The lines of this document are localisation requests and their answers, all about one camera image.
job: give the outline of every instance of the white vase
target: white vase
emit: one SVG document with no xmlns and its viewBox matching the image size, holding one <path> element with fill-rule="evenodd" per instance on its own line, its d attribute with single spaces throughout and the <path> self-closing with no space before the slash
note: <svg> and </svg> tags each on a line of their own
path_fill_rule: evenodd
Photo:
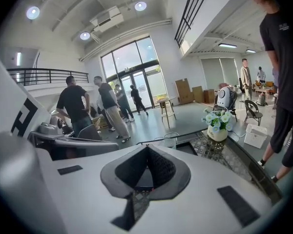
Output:
<svg viewBox="0 0 293 234">
<path fill-rule="evenodd" d="M 213 131 L 213 127 L 209 126 L 207 128 L 207 135 L 213 140 L 220 142 L 225 140 L 228 137 L 228 131 L 226 129 L 220 129 L 218 133 Z"/>
</svg>

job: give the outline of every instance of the white box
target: white box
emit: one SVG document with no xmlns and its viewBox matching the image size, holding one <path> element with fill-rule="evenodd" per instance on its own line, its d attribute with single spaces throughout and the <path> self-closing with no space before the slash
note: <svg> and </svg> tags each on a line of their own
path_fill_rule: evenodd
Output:
<svg viewBox="0 0 293 234">
<path fill-rule="evenodd" d="M 246 128 L 244 143 L 247 143 L 257 148 L 261 148 L 266 138 L 267 128 L 248 124 L 248 127 Z"/>
</svg>

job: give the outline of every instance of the flower arrangement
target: flower arrangement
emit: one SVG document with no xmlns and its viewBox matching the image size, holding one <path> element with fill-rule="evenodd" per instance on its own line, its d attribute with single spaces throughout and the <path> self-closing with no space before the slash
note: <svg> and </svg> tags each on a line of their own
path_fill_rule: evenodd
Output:
<svg viewBox="0 0 293 234">
<path fill-rule="evenodd" d="M 229 122 L 231 119 L 231 113 L 229 111 L 209 112 L 206 108 L 204 112 L 207 115 L 202 118 L 202 122 L 205 122 L 208 126 L 212 126 L 213 132 L 218 133 L 221 129 L 232 130 L 232 124 Z"/>
</svg>

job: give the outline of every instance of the gray blind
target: gray blind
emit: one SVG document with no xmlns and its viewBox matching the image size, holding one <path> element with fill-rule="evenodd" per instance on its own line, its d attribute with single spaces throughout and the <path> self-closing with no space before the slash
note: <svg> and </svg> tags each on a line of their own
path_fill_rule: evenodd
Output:
<svg viewBox="0 0 293 234">
<path fill-rule="evenodd" d="M 225 83 L 229 85 L 238 85 L 239 77 L 235 67 L 234 58 L 220 58 L 223 68 Z"/>
<path fill-rule="evenodd" d="M 219 58 L 202 59 L 205 79 L 208 89 L 219 89 L 219 84 L 224 83 L 223 71 Z"/>
</svg>

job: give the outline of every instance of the air conditioner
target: air conditioner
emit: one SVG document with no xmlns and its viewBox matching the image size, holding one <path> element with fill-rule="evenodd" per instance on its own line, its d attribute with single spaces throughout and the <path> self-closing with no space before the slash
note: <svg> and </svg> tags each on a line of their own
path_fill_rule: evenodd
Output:
<svg viewBox="0 0 293 234">
<path fill-rule="evenodd" d="M 103 13 L 100 13 L 90 22 L 94 25 L 95 32 L 104 32 L 105 30 L 124 21 L 124 17 L 121 14 L 119 8 L 114 6 Z"/>
</svg>

